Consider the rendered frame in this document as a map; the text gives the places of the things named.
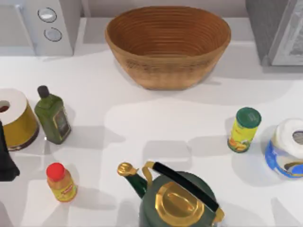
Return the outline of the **brown woven basket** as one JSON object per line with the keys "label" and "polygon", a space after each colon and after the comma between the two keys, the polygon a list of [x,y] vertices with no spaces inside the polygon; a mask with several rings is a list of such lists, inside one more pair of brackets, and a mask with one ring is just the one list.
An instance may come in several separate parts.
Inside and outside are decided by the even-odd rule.
{"label": "brown woven basket", "polygon": [[150,6],[112,19],[106,41],[121,68],[151,90],[183,90],[215,67],[231,41],[221,17],[186,6]]}

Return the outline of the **green and gold kettle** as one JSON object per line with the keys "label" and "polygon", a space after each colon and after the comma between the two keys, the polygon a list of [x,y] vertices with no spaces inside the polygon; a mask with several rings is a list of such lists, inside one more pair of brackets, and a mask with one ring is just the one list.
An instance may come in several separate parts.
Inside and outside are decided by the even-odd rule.
{"label": "green and gold kettle", "polygon": [[139,227],[216,227],[224,219],[212,189],[192,173],[152,161],[142,167],[143,175],[127,162],[117,173],[142,200]]}

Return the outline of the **yellow can with green lid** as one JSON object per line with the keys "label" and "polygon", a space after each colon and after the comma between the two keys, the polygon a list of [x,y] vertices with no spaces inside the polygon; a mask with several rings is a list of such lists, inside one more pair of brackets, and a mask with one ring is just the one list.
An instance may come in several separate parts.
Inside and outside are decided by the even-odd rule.
{"label": "yellow can with green lid", "polygon": [[236,153],[248,151],[261,121],[256,109],[247,106],[239,109],[227,140],[228,147]]}

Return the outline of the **dark green bottle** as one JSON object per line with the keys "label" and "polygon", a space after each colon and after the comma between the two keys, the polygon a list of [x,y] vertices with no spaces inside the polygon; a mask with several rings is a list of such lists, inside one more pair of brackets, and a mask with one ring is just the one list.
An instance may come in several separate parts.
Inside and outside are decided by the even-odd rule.
{"label": "dark green bottle", "polygon": [[35,105],[35,114],[44,130],[46,139],[54,144],[62,144],[71,132],[63,100],[51,94],[48,87],[37,88],[40,96]]}

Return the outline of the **yellow bottle with red cap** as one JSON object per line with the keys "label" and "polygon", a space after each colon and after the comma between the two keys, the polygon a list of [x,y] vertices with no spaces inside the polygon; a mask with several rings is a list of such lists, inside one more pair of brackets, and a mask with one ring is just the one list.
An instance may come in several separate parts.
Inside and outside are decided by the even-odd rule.
{"label": "yellow bottle with red cap", "polygon": [[59,202],[70,202],[77,194],[77,185],[70,172],[61,163],[52,163],[46,169],[47,183]]}

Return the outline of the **grey microwave knob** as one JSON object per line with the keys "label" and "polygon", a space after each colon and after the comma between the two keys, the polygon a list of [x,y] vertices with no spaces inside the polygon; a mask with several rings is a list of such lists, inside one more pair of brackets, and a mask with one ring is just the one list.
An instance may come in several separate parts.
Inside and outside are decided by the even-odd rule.
{"label": "grey microwave knob", "polygon": [[51,42],[58,42],[62,39],[62,33],[57,28],[51,27],[44,30],[44,36]]}
{"label": "grey microwave knob", "polygon": [[57,19],[56,12],[51,8],[43,8],[37,11],[38,17],[46,23],[53,23]]}

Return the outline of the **yellow wrapped paper roll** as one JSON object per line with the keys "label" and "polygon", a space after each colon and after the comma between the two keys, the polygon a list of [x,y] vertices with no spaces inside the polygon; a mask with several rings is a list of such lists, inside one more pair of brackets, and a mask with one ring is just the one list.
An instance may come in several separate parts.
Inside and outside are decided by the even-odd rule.
{"label": "yellow wrapped paper roll", "polygon": [[38,136],[39,123],[28,99],[19,90],[0,88],[0,121],[9,151],[28,147]]}

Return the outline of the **blue wrapped paper roll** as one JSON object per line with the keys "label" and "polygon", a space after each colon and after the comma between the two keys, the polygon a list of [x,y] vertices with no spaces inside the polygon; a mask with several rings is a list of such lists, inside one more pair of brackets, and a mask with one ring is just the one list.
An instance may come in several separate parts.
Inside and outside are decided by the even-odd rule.
{"label": "blue wrapped paper roll", "polygon": [[303,178],[303,119],[290,118],[277,125],[265,150],[268,167],[288,178]]}

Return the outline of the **pale microwave oven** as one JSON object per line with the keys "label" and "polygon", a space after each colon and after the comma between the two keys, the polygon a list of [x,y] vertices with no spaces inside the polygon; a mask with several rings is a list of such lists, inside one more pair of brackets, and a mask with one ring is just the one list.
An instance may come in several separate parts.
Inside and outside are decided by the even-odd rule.
{"label": "pale microwave oven", "polygon": [[[56,12],[53,23],[38,17],[43,8]],[[81,0],[0,0],[0,56],[72,56],[81,15]],[[51,27],[61,31],[60,41],[45,38]]]}

